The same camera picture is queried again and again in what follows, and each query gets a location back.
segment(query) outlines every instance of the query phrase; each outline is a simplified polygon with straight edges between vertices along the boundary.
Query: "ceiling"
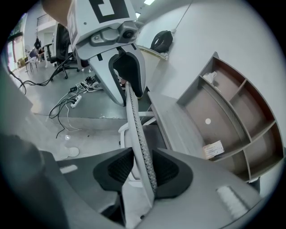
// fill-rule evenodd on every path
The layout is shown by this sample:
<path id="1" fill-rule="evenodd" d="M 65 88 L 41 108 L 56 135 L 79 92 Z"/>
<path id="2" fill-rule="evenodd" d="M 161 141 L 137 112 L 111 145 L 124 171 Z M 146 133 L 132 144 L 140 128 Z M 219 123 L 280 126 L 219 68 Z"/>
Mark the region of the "ceiling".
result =
<path id="1" fill-rule="evenodd" d="M 155 0 L 151 5 L 144 4 L 145 0 L 131 0 L 135 12 L 141 13 L 138 21 L 145 23 L 153 17 L 162 15 L 163 13 L 189 4 L 192 0 Z"/>

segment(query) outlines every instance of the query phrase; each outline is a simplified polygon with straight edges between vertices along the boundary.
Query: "ceiling light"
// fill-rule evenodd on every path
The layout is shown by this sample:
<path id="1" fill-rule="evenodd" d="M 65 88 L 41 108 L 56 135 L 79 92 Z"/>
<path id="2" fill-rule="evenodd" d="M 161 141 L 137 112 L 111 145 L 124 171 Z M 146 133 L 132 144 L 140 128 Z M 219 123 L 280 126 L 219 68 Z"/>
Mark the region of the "ceiling light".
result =
<path id="1" fill-rule="evenodd" d="M 145 0 L 144 3 L 146 5 L 151 5 L 153 3 L 153 1 L 155 1 L 155 0 Z"/>

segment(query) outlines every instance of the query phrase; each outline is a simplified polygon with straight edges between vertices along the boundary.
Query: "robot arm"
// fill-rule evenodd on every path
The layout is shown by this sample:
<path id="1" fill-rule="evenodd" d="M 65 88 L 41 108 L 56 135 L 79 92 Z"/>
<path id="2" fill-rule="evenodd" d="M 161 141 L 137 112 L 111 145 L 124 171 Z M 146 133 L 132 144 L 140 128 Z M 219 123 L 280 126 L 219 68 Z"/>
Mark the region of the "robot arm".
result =
<path id="1" fill-rule="evenodd" d="M 73 0 L 67 16 L 73 50 L 88 61 L 102 88 L 120 106 L 126 105 L 126 97 L 114 69 L 131 83 L 137 97 L 145 90 L 145 61 L 135 44 L 134 20 L 129 0 Z"/>

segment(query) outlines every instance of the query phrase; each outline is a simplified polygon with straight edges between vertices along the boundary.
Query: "white desk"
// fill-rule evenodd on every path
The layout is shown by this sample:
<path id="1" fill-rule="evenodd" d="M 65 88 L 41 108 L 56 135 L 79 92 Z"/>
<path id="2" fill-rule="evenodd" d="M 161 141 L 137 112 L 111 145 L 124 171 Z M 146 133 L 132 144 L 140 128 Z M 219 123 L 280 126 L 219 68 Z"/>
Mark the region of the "white desk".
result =
<path id="1" fill-rule="evenodd" d="M 167 149 L 204 158 L 204 141 L 177 99 L 153 92 L 148 95 Z"/>

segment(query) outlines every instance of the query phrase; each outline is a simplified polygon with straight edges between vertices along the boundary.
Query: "wooden shelf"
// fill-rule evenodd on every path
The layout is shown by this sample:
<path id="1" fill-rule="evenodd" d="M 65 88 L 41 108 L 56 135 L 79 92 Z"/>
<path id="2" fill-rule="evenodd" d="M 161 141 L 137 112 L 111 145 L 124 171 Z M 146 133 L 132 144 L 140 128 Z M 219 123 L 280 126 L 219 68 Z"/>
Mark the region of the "wooden shelf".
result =
<path id="1" fill-rule="evenodd" d="M 218 88 L 222 96 L 230 101 L 235 95 L 245 78 L 227 63 L 217 57 L 213 57 L 201 72 L 201 76 L 206 73 L 216 72 L 213 85 Z"/>
<path id="2" fill-rule="evenodd" d="M 247 131 L 247 128 L 241 122 L 238 114 L 236 113 L 235 109 L 233 108 L 232 104 L 227 101 L 222 94 L 205 78 L 201 77 L 204 83 L 201 83 L 202 87 L 213 97 L 213 99 L 221 106 L 223 111 L 227 114 L 230 121 L 234 125 L 240 140 L 246 144 L 251 141 L 250 134 Z"/>
<path id="3" fill-rule="evenodd" d="M 232 157 L 233 155 L 241 152 L 244 148 L 246 148 L 249 144 L 243 144 L 243 143 L 240 143 L 240 144 L 237 144 L 237 145 L 234 145 L 231 149 L 229 149 L 228 151 L 225 151 L 224 153 L 222 154 L 219 154 L 213 158 L 210 159 L 210 161 L 215 161 L 215 162 L 218 162 L 218 161 L 222 161 L 228 157 Z"/>
<path id="4" fill-rule="evenodd" d="M 238 132 L 243 133 L 243 130 L 237 120 L 233 121 L 234 114 L 202 78 L 198 77 L 197 81 L 195 84 L 198 86 L 192 91 L 192 97 L 181 105 L 191 122 L 196 124 L 205 145 L 221 140 L 228 151 L 233 145 L 241 144 Z M 210 124 L 206 124 L 207 119 L 210 119 Z"/>
<path id="5" fill-rule="evenodd" d="M 255 139 L 261 130 L 269 127 L 275 121 L 266 102 L 254 90 L 247 81 L 244 88 L 231 100 L 231 104 L 252 139 Z"/>
<path id="6" fill-rule="evenodd" d="M 245 148 L 251 179 L 261 176 L 283 158 L 281 139 L 276 138 L 277 124 L 263 131 L 257 140 Z"/>
<path id="7" fill-rule="evenodd" d="M 224 160 L 217 161 L 215 163 L 231 171 L 244 181 L 250 180 L 250 176 L 248 173 L 248 164 L 246 162 L 243 151 L 240 151 L 239 153 L 231 157 L 225 158 Z"/>
<path id="8" fill-rule="evenodd" d="M 213 83 L 203 78 L 214 71 Z M 210 161 L 243 180 L 261 176 L 284 157 L 278 124 L 267 102 L 216 52 L 177 103 L 196 125 L 205 145 L 221 140 L 225 152 Z"/>

